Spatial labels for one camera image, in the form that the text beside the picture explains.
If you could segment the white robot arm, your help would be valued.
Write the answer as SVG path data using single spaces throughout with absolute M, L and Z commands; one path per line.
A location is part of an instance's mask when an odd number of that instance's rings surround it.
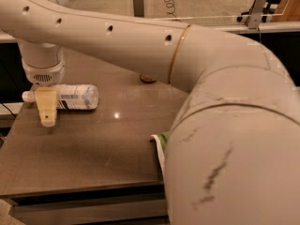
M 165 149 L 171 225 L 300 225 L 300 95 L 261 43 L 184 22 L 0 0 L 29 75 L 85 53 L 187 94 Z

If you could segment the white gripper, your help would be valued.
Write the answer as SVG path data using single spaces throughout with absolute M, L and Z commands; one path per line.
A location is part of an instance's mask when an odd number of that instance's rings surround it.
M 53 67 L 33 67 L 22 60 L 22 67 L 27 80 L 41 86 L 59 84 L 65 75 L 65 60 Z M 39 87 L 35 91 L 35 99 L 41 125 L 45 128 L 54 127 L 57 117 L 57 91 L 52 87 Z

